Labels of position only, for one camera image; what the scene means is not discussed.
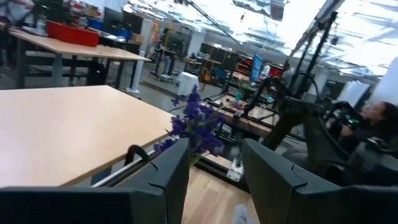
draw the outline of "desk leg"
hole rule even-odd
[[[26,41],[17,39],[17,88],[25,88],[25,77],[29,71],[26,65]]]
[[[122,75],[123,75],[123,68],[124,68],[124,60],[121,60],[119,68],[118,68],[118,74],[116,76],[116,83],[114,85],[115,89],[117,89],[117,90],[120,88],[120,81],[121,81]]]
[[[172,74],[173,74],[173,68],[174,68],[174,63],[175,63],[175,57],[174,57],[174,55],[172,55],[170,58],[171,58],[171,62],[170,62],[169,71],[167,72],[167,74],[170,75],[170,76],[172,76]]]
[[[109,167],[94,176],[91,177],[91,185],[95,185],[97,182],[103,180],[105,177],[111,175],[112,173],[112,167]]]
[[[136,69],[137,69],[137,62],[138,61],[132,61],[132,74],[131,74],[131,80],[130,80],[130,88],[132,89],[132,84],[134,83],[134,77],[136,76]]]
[[[106,75],[108,76],[108,74],[109,74],[109,66],[111,65],[111,59],[110,58],[107,58],[106,59],[106,66],[105,66],[105,72],[106,72]]]
[[[55,54],[54,62],[52,64],[52,85],[53,87],[62,86],[62,54]]]
[[[77,56],[73,55],[72,56],[72,66],[70,67],[70,77],[69,77],[69,86],[73,86],[73,79],[74,76],[76,75],[76,66],[75,62],[77,61]]]
[[[156,60],[156,66],[155,66],[155,71],[150,72],[151,74],[153,74],[156,77],[159,77],[159,75],[157,74],[157,72],[159,71],[159,65],[160,65],[160,61],[162,60],[162,54],[161,53],[157,53],[157,60]]]

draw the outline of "blue monitor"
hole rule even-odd
[[[258,54],[254,55],[253,66],[251,68],[250,81],[255,82],[259,79],[263,61],[264,60],[262,59],[262,57],[260,57],[260,55],[258,55]]]

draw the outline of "red container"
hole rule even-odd
[[[71,44],[96,47],[100,39],[100,35],[97,32],[73,28],[54,21],[47,21],[46,30],[48,37]]]

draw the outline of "purple flower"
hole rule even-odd
[[[210,151],[217,156],[223,142],[216,138],[214,131],[223,123],[222,117],[212,107],[201,104],[196,85],[188,97],[179,96],[172,100],[174,106],[178,105],[180,101],[187,102],[183,116],[172,118],[172,130],[168,131],[171,138],[155,144],[155,151],[165,151],[178,138],[189,138],[189,147],[193,153],[203,154],[205,151]]]

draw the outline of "silver bar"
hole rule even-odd
[[[148,153],[148,156],[151,156],[153,153],[155,153],[154,150],[152,150],[151,152]],[[123,172],[125,172],[126,170],[132,168],[134,165],[136,165],[138,162],[140,162],[142,160],[142,158],[137,159],[136,161],[133,161],[129,164],[127,164],[126,166],[122,167],[121,169],[117,170],[116,172],[114,172],[113,174],[105,177],[103,180],[95,183],[94,185],[92,185],[91,187],[99,187],[101,185],[103,185],[105,182],[107,182],[108,180],[116,177],[119,174],[122,174]]]

